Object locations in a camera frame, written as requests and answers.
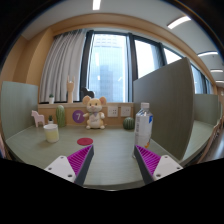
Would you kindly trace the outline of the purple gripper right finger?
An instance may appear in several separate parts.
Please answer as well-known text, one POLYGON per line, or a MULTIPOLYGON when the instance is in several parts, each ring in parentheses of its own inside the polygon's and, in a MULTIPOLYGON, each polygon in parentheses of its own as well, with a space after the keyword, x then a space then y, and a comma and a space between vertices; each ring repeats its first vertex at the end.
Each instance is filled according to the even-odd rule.
POLYGON ((182 169, 182 166, 170 156, 159 156, 138 145, 134 147, 134 156, 145 184, 150 184, 182 169))

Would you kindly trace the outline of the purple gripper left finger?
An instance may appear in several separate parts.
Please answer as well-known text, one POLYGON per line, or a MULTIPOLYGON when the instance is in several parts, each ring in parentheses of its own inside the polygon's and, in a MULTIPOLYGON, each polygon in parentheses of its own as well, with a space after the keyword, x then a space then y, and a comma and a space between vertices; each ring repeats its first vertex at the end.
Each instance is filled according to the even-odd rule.
POLYGON ((45 171, 82 186, 93 155, 94 147, 89 145, 68 157, 59 156, 45 168, 45 171))

